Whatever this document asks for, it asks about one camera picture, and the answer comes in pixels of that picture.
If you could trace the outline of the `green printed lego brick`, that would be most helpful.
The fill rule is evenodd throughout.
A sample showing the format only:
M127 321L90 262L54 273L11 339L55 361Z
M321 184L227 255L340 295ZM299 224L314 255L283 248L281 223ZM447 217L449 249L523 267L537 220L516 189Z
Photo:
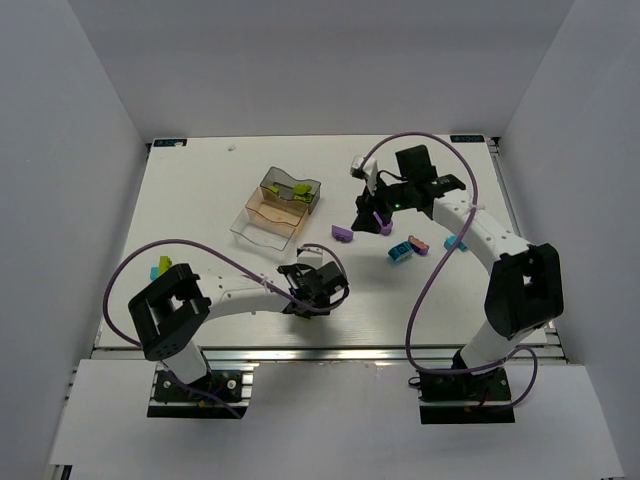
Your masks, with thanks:
M293 187L293 198L296 201L310 203L313 199L312 186L308 184L297 184Z

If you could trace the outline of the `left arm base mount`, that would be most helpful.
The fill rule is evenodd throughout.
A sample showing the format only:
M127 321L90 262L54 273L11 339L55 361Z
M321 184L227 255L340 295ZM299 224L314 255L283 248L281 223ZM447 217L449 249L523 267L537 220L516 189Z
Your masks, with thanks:
M201 349L185 350L145 359L158 365L147 407L149 418L240 420L248 409L244 372L213 369Z

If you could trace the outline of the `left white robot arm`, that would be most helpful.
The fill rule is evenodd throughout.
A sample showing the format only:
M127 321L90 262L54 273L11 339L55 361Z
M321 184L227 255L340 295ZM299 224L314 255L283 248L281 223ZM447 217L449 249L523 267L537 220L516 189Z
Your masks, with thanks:
M331 298L348 292L347 277L334 261L319 268L282 265L277 272L288 289L264 275L256 280L247 274L201 277L187 263L172 266L128 303L145 359L163 363L180 382L191 385L209 374L193 340L204 323L257 312L327 315L337 307Z

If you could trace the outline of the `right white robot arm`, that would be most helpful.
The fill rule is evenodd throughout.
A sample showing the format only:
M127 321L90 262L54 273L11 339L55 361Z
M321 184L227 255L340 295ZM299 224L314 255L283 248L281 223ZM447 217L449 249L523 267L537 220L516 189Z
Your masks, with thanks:
M441 176L423 145L397 152L397 182L385 183L374 158L357 157L353 177L365 183L353 230L377 233L394 213L414 209L460 238L489 274L485 321L456 354L455 368L473 375L495 369L532 331L564 311L561 265L550 244L535 245L482 209L465 184Z

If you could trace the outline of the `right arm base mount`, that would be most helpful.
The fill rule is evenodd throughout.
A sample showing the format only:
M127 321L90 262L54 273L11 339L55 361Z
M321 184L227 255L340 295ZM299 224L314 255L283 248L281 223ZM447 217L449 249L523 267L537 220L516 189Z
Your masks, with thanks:
M428 375L408 380L418 392L423 425L512 424L511 389L504 369L483 375Z

